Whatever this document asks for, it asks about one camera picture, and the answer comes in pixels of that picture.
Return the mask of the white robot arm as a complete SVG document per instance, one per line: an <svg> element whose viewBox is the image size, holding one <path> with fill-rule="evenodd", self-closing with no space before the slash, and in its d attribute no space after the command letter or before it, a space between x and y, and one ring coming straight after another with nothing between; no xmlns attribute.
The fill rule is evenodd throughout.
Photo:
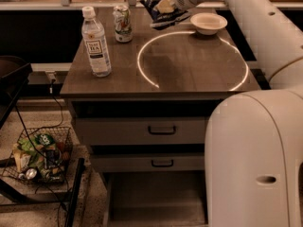
<svg viewBox="0 0 303 227"><path fill-rule="evenodd" d="M171 0L186 10L209 0ZM269 0L224 0L264 71L267 90L236 94L209 118L209 227L301 227L303 34Z"/></svg>

